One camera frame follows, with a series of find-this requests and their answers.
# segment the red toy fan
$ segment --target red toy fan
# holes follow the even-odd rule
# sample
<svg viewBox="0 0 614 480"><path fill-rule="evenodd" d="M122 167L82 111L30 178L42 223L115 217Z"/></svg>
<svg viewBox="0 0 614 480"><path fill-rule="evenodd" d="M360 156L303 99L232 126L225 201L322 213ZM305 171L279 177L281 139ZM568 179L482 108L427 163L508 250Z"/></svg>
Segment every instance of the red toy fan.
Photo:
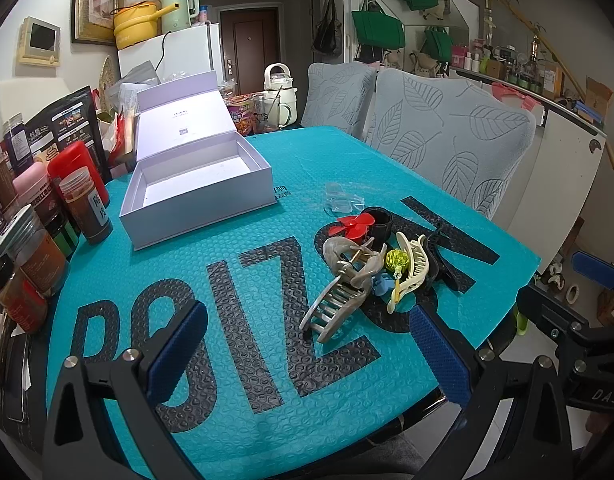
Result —
<svg viewBox="0 0 614 480"><path fill-rule="evenodd" d="M339 218L342 225L334 225L329 229L329 236L340 235L345 232L345 238L356 242L367 234L369 226L373 225L374 219L369 213L360 213L358 216L345 216Z"/></svg>

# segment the mint green kettle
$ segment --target mint green kettle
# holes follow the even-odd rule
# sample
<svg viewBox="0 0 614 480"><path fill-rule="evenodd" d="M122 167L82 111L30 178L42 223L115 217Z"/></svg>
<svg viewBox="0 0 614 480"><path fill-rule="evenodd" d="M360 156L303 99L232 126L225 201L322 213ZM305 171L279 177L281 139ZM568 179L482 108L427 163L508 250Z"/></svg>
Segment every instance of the mint green kettle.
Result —
<svg viewBox="0 0 614 480"><path fill-rule="evenodd" d="M175 32L191 27L191 18L200 13L199 0L161 0L162 9L178 4L178 10L165 14L162 19L162 33Z"/></svg>

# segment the black cup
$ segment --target black cup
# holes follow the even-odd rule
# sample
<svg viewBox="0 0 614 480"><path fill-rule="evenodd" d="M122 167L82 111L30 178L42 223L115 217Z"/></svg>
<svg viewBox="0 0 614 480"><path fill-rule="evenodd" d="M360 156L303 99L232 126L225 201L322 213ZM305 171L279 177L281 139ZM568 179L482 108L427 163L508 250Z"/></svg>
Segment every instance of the black cup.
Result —
<svg viewBox="0 0 614 480"><path fill-rule="evenodd" d="M369 237L373 237L372 250L380 252L383 249L383 244L387 243L391 236L391 223L393 217L387 209L382 207L367 207L363 213L369 213L374 220L374 223L369 228Z"/></svg>

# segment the bamboo pole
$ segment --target bamboo pole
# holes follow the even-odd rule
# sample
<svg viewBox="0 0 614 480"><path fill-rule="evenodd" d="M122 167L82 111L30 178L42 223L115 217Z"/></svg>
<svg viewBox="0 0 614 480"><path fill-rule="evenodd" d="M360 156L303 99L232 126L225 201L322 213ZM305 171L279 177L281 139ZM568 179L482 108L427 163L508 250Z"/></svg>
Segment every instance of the bamboo pole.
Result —
<svg viewBox="0 0 614 480"><path fill-rule="evenodd" d="M496 0L496 1L500 2L505 7L507 7L509 11L516 17L516 19L518 19L521 23L523 23L523 25L525 25L533 34L535 34L538 37L540 42L543 43L543 45L545 45L545 48L552 54L554 61L561 66L562 71L567 76L567 78L572 82L572 84L574 85L574 88L578 92L578 95L581 98L584 98L585 92L583 91L582 86L578 84L578 81L576 81L576 79L572 75L572 72L570 72L570 69L567 68L567 66L563 62L562 57L559 56L559 54L556 52L552 44L545 38L545 36L542 35L539 28L536 27L532 22L530 22L523 15L523 13L520 12L520 10L516 9L516 7L514 7L508 0ZM607 152L607 157L609 158L609 163L612 165L612 169L614 170L614 149L612 148L612 145L609 143L609 139L606 139L605 147L606 147L605 151Z"/></svg>

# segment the wall thermostat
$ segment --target wall thermostat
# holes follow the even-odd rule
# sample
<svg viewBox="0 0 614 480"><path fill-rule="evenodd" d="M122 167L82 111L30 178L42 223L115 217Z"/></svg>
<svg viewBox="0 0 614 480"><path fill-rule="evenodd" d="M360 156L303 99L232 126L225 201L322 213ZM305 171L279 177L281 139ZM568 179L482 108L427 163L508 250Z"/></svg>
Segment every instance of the wall thermostat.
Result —
<svg viewBox="0 0 614 480"><path fill-rule="evenodd" d="M60 65L60 27L27 17L20 28L18 63Z"/></svg>

